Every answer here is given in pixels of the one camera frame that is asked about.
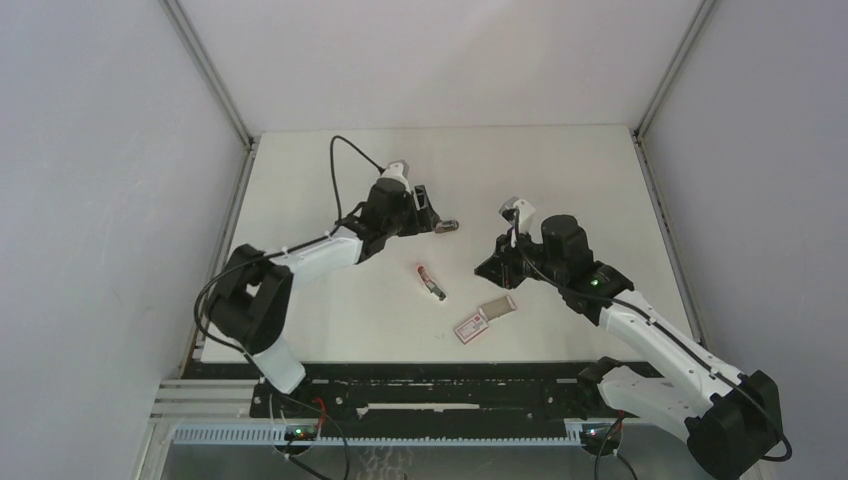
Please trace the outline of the staple box tray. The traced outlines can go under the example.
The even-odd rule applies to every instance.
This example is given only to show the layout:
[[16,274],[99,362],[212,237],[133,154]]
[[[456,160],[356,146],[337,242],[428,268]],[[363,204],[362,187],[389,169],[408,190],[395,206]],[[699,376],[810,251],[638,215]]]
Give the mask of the staple box tray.
[[486,321],[495,320],[517,310],[517,305],[509,295],[486,302],[478,307],[478,313]]

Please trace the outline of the red white staple box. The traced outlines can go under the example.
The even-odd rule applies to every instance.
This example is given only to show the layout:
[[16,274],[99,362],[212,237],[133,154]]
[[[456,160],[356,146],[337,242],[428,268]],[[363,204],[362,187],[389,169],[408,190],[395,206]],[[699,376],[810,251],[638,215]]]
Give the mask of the red white staple box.
[[453,329],[457,339],[464,345],[470,343],[489,328],[489,320],[478,312],[460,322]]

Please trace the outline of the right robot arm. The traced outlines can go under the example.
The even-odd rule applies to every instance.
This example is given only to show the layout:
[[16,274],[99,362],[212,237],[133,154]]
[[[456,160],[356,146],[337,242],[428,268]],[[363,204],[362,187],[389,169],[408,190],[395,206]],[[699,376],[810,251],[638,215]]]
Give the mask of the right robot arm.
[[632,414],[683,442],[714,479],[738,479],[759,461],[785,462],[793,449],[784,431],[779,390],[761,370],[746,374],[683,335],[634,283],[595,259],[572,215],[542,222],[533,241],[530,208],[502,208],[508,230],[474,272],[508,290],[533,279],[554,287],[566,305],[640,354],[658,372],[646,378],[603,357],[584,369],[579,406],[592,416]]

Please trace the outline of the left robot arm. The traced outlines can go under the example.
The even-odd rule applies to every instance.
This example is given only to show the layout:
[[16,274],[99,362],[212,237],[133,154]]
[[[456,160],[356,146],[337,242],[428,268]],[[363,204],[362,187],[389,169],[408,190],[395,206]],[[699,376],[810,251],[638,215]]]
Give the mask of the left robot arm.
[[311,407],[311,388],[301,383],[304,365],[283,331],[293,291],[335,270],[361,264],[393,237],[436,229],[439,215],[423,185],[408,188],[380,178],[366,200],[317,239],[267,253],[249,244],[237,247],[224,270],[198,295],[198,319],[219,331],[219,340],[246,356],[275,388],[274,404],[290,417]]

